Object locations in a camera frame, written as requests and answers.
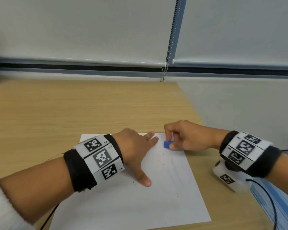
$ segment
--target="left hand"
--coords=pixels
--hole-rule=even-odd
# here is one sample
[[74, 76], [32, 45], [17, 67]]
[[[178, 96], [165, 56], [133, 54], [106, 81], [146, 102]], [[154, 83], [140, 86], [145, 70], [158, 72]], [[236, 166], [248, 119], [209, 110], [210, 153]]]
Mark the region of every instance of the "left hand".
[[112, 135], [122, 152], [124, 164], [131, 169], [138, 182], [146, 187], [151, 186], [151, 180], [143, 172], [141, 164], [147, 152], [158, 142], [158, 137], [152, 138], [154, 134], [150, 131], [146, 135], [139, 135], [135, 130], [125, 128]]

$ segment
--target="wristband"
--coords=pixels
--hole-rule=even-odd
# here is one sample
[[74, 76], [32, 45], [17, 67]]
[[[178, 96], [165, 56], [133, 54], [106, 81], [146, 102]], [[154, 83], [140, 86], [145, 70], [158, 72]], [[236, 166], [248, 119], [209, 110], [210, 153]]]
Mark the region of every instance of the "wristband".
[[124, 170], [122, 153], [112, 135], [85, 140], [64, 154], [74, 191], [91, 189]]
[[220, 156], [228, 169], [261, 178], [269, 174], [281, 153], [273, 143], [237, 131], [228, 133], [220, 147]]

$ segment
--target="fingernail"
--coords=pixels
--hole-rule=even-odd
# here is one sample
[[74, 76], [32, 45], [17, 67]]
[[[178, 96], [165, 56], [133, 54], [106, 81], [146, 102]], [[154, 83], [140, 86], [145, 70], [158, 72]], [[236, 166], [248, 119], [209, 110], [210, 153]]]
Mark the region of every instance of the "fingernail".
[[144, 185], [146, 187], [150, 187], [151, 186], [151, 181], [149, 179], [146, 179], [145, 182], [144, 182]]

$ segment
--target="hand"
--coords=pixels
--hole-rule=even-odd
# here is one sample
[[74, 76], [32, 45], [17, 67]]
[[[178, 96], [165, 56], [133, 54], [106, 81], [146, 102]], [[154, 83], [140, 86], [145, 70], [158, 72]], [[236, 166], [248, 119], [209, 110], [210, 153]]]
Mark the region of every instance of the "hand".
[[205, 127], [188, 120], [180, 120], [164, 125], [166, 140], [174, 142], [169, 146], [172, 150], [201, 151], [207, 148], [220, 149], [221, 143], [230, 131]]
[[142, 171], [141, 163], [147, 152], [158, 142], [158, 137], [152, 138], [154, 134], [151, 131], [139, 135], [135, 130], [125, 128], [112, 135], [122, 152], [124, 164], [131, 169], [138, 182], [146, 187], [151, 186], [151, 181]]

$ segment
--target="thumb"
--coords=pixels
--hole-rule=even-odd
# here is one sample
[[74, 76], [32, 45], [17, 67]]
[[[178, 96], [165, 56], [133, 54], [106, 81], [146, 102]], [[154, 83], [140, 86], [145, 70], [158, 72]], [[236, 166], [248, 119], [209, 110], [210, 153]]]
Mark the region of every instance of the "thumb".
[[171, 150], [182, 150], [182, 142], [173, 142], [170, 144], [169, 149]]
[[143, 172], [142, 168], [141, 168], [141, 164], [128, 164], [127, 165], [130, 170], [133, 172], [135, 179], [137, 179], [137, 181], [146, 187], [150, 187], [151, 186], [151, 180], [146, 176], [146, 174]]

